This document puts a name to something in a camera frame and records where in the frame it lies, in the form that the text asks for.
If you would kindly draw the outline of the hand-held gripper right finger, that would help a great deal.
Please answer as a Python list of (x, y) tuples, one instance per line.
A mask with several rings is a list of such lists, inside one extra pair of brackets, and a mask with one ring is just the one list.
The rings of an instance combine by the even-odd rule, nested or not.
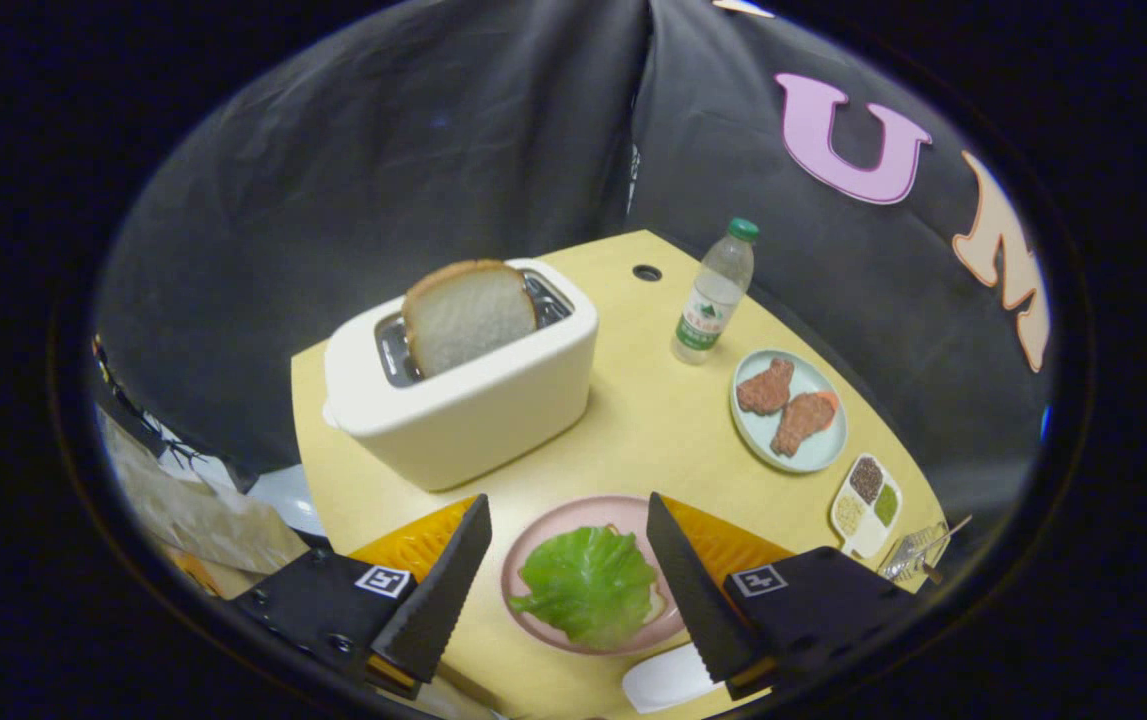
[(837, 548), (787, 551), (660, 492), (646, 537), (707, 674), (733, 701), (824, 683), (921, 609)]

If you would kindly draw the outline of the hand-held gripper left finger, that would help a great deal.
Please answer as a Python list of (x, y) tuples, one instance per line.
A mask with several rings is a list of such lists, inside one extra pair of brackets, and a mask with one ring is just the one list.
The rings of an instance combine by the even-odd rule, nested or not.
[(491, 539), (489, 496), (467, 496), (349, 555), (312, 548), (233, 606), (348, 682), (413, 701), (439, 670)]

